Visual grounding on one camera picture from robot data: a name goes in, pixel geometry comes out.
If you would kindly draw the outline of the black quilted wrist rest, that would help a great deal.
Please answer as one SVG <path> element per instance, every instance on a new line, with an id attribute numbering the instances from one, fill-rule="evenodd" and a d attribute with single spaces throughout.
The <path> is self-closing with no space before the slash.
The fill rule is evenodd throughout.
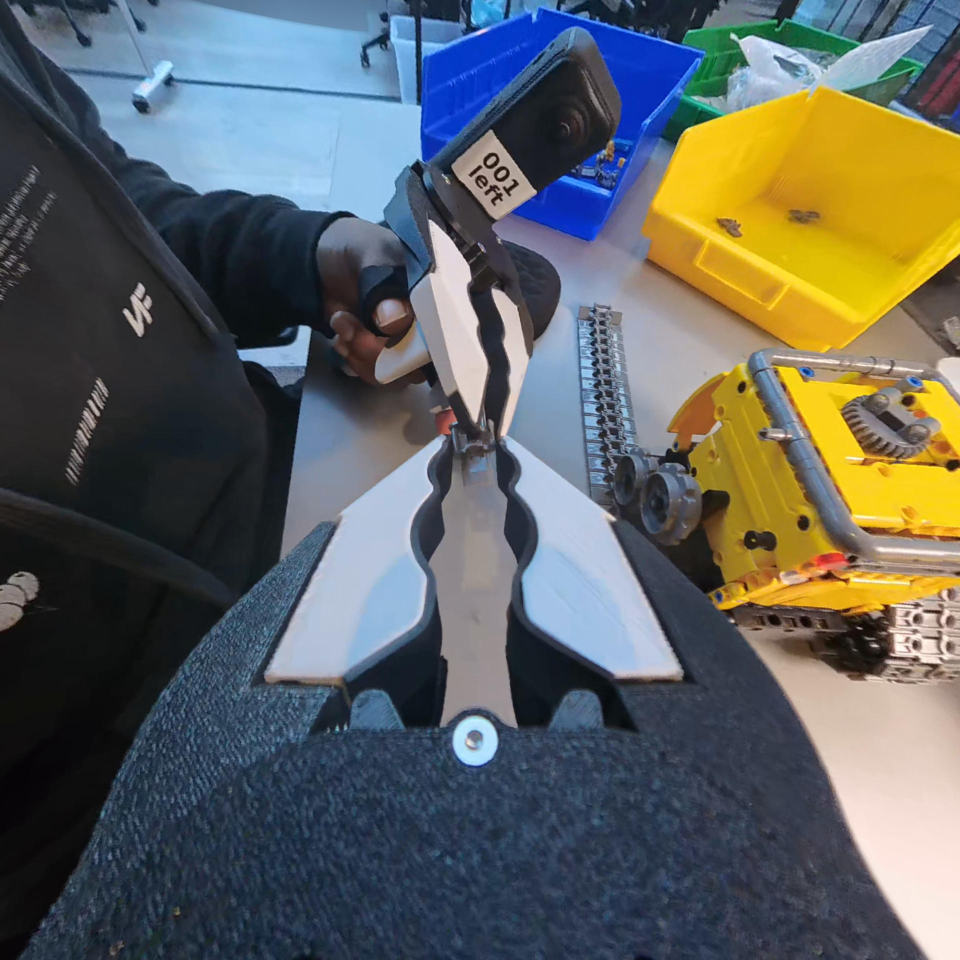
<path id="1" fill-rule="evenodd" d="M 560 274 L 549 259 L 529 247 L 509 240 L 503 240 L 502 246 L 516 270 L 536 342 L 548 329 L 559 306 L 562 294 Z"/>

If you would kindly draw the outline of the yellow toy brick bulldozer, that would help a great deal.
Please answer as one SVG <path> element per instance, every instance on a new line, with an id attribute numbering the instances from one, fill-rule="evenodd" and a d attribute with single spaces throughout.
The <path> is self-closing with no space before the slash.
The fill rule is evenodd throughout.
<path id="1" fill-rule="evenodd" d="M 602 431 L 596 478 L 742 633 L 858 681 L 957 681 L 958 399 L 935 366 L 762 350 L 688 397 L 666 451 Z"/>

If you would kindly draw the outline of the clear plastic bag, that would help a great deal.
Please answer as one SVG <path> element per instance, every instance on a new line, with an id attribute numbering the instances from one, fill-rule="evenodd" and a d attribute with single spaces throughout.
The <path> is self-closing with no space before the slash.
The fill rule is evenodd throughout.
<path id="1" fill-rule="evenodd" d="M 875 82 L 930 31 L 930 26 L 887 35 L 821 62 L 801 50 L 757 36 L 738 38 L 746 64 L 727 80 L 730 113 L 805 90 L 848 91 Z"/>

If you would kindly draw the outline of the small grey track link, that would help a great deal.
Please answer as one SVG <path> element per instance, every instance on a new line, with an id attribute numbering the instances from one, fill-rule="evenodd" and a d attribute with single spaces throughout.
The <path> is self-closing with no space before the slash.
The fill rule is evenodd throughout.
<path id="1" fill-rule="evenodd" d="M 498 447 L 491 431 L 484 427 L 477 436 L 471 436 L 461 423 L 454 421 L 450 439 L 463 486 L 496 485 Z"/>

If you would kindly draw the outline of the chair leg caster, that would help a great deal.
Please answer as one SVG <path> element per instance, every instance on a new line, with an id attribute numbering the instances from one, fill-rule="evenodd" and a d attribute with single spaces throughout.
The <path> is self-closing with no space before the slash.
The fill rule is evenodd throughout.
<path id="1" fill-rule="evenodd" d="M 174 64 L 163 59 L 152 68 L 131 92 L 131 103 L 138 114 L 150 114 L 162 94 L 174 83 Z"/>

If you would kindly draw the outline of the person's left forearm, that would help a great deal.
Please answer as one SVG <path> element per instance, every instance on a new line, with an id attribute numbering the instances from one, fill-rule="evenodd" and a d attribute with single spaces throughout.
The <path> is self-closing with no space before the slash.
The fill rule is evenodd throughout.
<path id="1" fill-rule="evenodd" d="M 335 224 L 356 224 L 353 214 L 236 190 L 199 193 L 102 130 L 84 143 L 247 347 L 290 327 L 333 337 L 317 252 Z"/>

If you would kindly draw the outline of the person's left hand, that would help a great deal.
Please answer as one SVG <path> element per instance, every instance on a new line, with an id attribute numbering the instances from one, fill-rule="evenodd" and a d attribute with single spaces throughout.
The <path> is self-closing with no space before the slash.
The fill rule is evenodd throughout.
<path id="1" fill-rule="evenodd" d="M 332 349 L 342 368 L 378 386 L 378 356 L 390 339 L 402 337 L 415 313 L 407 298 L 385 298 L 373 310 L 378 334 L 361 319 L 359 276 L 369 267 L 404 265 L 400 239 L 386 226 L 358 218 L 341 218 L 321 234 L 316 248 L 322 291 L 322 315 L 332 330 Z"/>

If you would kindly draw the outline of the green storage bin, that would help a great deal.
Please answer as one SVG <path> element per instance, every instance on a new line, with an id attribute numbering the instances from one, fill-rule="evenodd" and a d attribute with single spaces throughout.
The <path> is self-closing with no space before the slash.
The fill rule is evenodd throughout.
<path id="1" fill-rule="evenodd" d="M 821 63 L 830 55 L 839 57 L 863 44 L 792 19 L 690 30 L 683 45 L 701 51 L 704 56 L 666 126 L 666 139 L 676 142 L 687 129 L 732 114 L 726 107 L 728 79 L 739 67 L 746 65 L 737 40 L 751 36 L 800 50 L 811 60 Z M 882 107 L 888 106 L 923 71 L 924 66 L 911 58 L 909 52 L 876 81 L 840 92 Z"/>

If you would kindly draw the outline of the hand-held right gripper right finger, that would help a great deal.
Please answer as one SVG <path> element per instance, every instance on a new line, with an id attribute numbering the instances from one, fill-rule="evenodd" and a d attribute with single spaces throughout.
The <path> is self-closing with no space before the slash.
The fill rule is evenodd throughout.
<path id="1" fill-rule="evenodd" d="M 607 680 L 684 678 L 614 518 L 515 439 L 497 454 L 523 629 Z"/>

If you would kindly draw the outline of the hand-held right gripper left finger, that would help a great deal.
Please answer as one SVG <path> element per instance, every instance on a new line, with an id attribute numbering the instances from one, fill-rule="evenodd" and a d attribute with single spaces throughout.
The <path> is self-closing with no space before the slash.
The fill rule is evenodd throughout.
<path id="1" fill-rule="evenodd" d="M 428 560 L 414 525 L 438 492 L 429 469 L 450 444 L 435 438 L 337 517 L 264 672 L 270 685 L 359 682 L 427 612 Z"/>

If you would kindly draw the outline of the blue storage bin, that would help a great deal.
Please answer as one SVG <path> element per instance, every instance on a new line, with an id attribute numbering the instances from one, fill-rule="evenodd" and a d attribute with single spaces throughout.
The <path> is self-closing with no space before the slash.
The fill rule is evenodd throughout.
<path id="1" fill-rule="evenodd" d="M 421 156 L 430 161 L 492 97 L 559 34 L 587 30 L 621 98 L 613 137 L 624 160 L 612 188 L 567 175 L 516 215 L 583 241 L 593 241 L 649 161 L 703 52 L 541 7 L 479 30 L 427 54 L 422 68 Z"/>

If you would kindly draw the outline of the yellow storage bin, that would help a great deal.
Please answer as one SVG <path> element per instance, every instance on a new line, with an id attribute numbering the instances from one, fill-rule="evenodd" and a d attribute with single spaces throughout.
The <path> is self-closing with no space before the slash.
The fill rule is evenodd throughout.
<path id="1" fill-rule="evenodd" d="M 791 209 L 822 219 L 789 222 Z M 716 217 L 739 220 L 743 238 Z M 958 224 L 957 133 L 820 88 L 688 128 L 642 233 L 657 266 L 824 353 L 957 258 Z"/>

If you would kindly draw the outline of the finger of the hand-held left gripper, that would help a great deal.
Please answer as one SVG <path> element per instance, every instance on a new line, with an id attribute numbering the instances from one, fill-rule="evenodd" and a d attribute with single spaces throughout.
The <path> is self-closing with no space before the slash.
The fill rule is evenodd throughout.
<path id="1" fill-rule="evenodd" d="M 484 412 L 494 437 L 509 433 L 532 354 L 530 323 L 496 286 L 481 293 L 481 343 L 488 363 Z"/>
<path id="2" fill-rule="evenodd" d="M 470 296 L 471 267 L 440 226 L 428 231 L 434 268 L 414 286 L 414 314 L 444 394 L 458 416 L 478 429 L 490 365 Z"/>

